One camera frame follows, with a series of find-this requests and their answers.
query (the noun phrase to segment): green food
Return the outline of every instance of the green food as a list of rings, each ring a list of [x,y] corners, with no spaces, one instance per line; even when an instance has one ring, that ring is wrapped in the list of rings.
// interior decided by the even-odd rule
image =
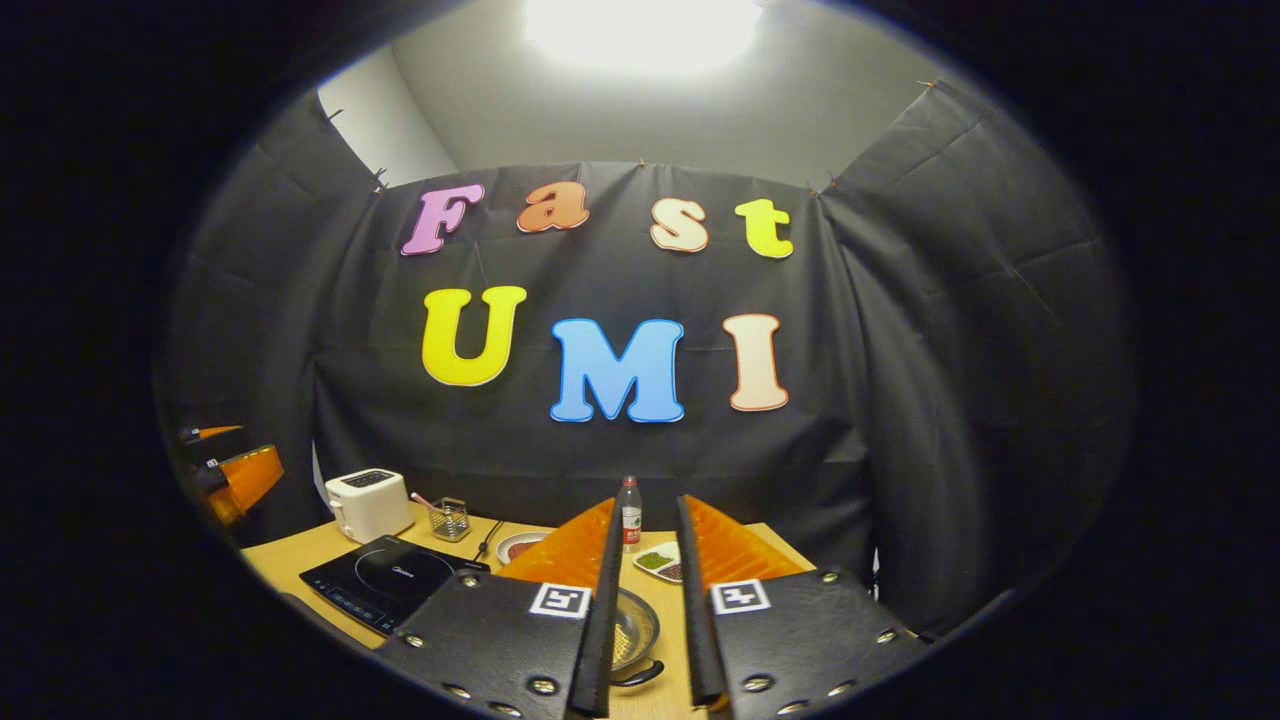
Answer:
[[[662,568],[663,565],[671,562],[672,560],[675,559],[659,555],[657,552],[646,552],[641,555],[639,559],[636,559],[636,562],[650,570],[657,570],[658,568]]]

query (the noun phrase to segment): induction cooktop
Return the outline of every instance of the induction cooktop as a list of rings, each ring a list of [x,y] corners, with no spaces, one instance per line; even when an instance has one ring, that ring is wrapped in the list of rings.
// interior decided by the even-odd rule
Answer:
[[[383,536],[298,577],[338,610],[389,635],[465,568],[489,571],[484,562]]]

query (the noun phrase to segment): pink letter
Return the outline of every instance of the pink letter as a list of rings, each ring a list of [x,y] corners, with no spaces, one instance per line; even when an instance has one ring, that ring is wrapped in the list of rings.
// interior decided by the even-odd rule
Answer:
[[[435,252],[444,246],[440,237],[440,225],[444,232],[453,232],[462,222],[462,213],[467,209],[467,202],[479,202],[484,197],[484,187],[480,184],[467,184],[463,187],[451,187],[448,190],[433,190],[422,196],[422,214],[417,217],[413,225],[413,236],[408,238],[401,255],[421,255],[422,252]]]
[[[724,320],[722,327],[733,336],[737,350],[737,392],[728,398],[735,410],[759,413],[787,404],[787,391],[778,387],[773,364],[773,331],[778,325],[773,315],[733,315]]]

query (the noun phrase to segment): black cable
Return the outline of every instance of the black cable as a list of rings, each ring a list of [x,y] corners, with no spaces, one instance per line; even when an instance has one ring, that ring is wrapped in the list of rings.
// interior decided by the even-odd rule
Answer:
[[[489,528],[489,534],[480,541],[480,548],[476,551],[476,556],[471,559],[472,562],[479,561],[480,556],[489,551],[489,541],[493,539],[493,534],[498,532],[498,528],[500,528],[503,523],[506,523],[506,520],[498,520],[494,527]]]

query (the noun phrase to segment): table surface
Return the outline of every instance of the table surface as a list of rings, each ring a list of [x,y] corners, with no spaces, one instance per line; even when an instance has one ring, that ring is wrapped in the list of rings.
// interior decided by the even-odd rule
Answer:
[[[475,557],[480,542],[493,528],[495,520],[485,518],[471,519],[471,532],[460,542],[451,543],[431,534],[426,520],[426,509],[410,502],[413,510],[413,525],[397,537],[407,539],[431,550],[447,552],[466,559]],[[813,570],[812,562],[795,551],[782,538],[777,536],[764,523],[748,525],[756,536],[773,547],[782,551],[787,557],[797,562],[805,570]],[[520,523],[504,523],[494,533],[489,542],[489,552],[480,559],[492,568],[498,569],[500,561],[495,553],[498,543],[507,536],[532,530],[549,530],[538,525],[522,525]],[[645,532],[640,536],[640,551],[653,546],[676,539],[675,532]],[[349,552],[358,547],[338,530],[337,523],[329,523],[310,530],[278,539],[266,544],[248,547],[243,550],[244,559],[259,573],[259,575],[273,588],[297,596],[320,614],[325,620],[333,623],[338,629],[352,635],[361,643],[374,648],[380,646],[385,638],[361,625],[351,616],[324,601],[319,593],[312,591],[298,578],[298,573],[310,570]],[[631,562],[637,555],[625,555],[622,573],[618,584],[644,598],[658,614],[662,632],[654,643],[649,657],[662,660],[667,669],[655,679],[634,688],[611,688],[609,692],[609,717],[652,719],[652,717],[707,717],[707,711],[694,708],[689,705],[689,657],[685,647],[685,606],[681,593],[682,585],[654,578]]]

